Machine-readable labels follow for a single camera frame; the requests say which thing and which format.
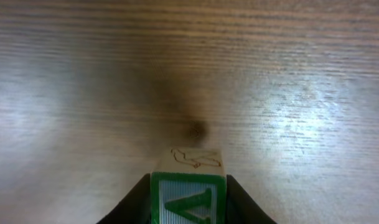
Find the green letter V block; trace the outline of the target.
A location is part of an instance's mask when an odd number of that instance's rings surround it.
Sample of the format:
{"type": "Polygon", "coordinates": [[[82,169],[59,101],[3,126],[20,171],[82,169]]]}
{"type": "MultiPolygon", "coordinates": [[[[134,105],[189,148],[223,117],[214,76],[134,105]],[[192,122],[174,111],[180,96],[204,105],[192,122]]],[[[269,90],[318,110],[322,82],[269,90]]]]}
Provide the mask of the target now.
{"type": "Polygon", "coordinates": [[[152,223],[225,223],[227,175],[218,149],[167,149],[151,172],[150,191],[152,223]]]}

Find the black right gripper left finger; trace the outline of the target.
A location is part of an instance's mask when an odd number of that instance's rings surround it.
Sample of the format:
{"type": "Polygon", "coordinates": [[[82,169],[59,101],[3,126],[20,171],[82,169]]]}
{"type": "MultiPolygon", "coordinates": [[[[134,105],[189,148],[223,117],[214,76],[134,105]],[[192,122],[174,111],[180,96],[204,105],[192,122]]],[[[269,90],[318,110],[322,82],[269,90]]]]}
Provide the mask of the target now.
{"type": "Polygon", "coordinates": [[[97,224],[151,223],[150,174],[145,174],[129,193],[97,224]]]}

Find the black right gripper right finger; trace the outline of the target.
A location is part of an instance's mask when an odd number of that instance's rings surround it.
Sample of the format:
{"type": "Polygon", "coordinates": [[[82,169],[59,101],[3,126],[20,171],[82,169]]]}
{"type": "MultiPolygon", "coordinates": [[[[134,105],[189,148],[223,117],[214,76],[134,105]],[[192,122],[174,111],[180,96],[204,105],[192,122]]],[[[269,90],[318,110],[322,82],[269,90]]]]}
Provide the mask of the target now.
{"type": "Polygon", "coordinates": [[[227,175],[225,223],[276,224],[232,175],[227,175]]]}

